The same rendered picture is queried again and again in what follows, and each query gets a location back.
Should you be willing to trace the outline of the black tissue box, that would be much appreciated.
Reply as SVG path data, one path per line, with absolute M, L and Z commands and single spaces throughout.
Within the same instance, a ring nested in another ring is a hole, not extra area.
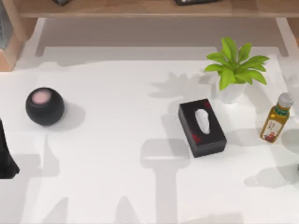
M 224 151 L 227 139 L 207 98 L 181 103 L 178 117 L 195 158 Z

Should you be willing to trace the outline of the green plant in white pot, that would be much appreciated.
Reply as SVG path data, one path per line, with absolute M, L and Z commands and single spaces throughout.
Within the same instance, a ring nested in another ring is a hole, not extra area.
M 237 47 L 235 41 L 229 37 L 221 39 L 222 48 L 219 52 L 211 53 L 206 59 L 213 61 L 204 68 L 205 72 L 216 72 L 219 76 L 218 96 L 223 103 L 234 103 L 244 92 L 247 84 L 257 81 L 266 85 L 263 73 L 269 60 L 267 56 L 250 56 L 252 44 L 250 42 Z

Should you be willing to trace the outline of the wooden shelf unit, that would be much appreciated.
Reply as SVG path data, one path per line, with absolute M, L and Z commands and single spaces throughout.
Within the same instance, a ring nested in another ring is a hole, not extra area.
M 40 18 L 74 23 L 73 35 L 99 28 L 89 38 L 106 46 L 220 46 L 221 36 L 236 42 L 271 45 L 275 20 L 286 19 L 299 45 L 299 0 L 214 0 L 183 6 L 177 0 L 0 0 L 12 24 L 8 46 L 0 49 L 0 71 L 14 69 L 24 42 Z

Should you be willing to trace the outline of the black round speaker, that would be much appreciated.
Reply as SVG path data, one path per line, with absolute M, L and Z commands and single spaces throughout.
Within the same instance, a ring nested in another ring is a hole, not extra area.
M 49 87 L 34 89 L 25 103 L 28 117 L 41 126 L 51 126 L 63 116 L 65 104 L 62 96 Z

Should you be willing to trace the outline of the yellow bottle with grey cap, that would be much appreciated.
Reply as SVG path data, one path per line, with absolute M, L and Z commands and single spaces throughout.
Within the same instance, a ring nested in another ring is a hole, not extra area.
M 269 142 L 274 143 L 280 135 L 282 129 L 287 123 L 290 116 L 290 108 L 294 103 L 294 98 L 291 93 L 281 93 L 277 104 L 273 106 L 267 119 L 264 123 L 260 138 Z

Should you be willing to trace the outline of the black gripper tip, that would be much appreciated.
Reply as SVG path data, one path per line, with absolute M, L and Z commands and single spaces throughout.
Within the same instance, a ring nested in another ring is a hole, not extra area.
M 19 171 L 18 165 L 9 152 L 3 123 L 0 119 L 0 179 L 13 179 Z

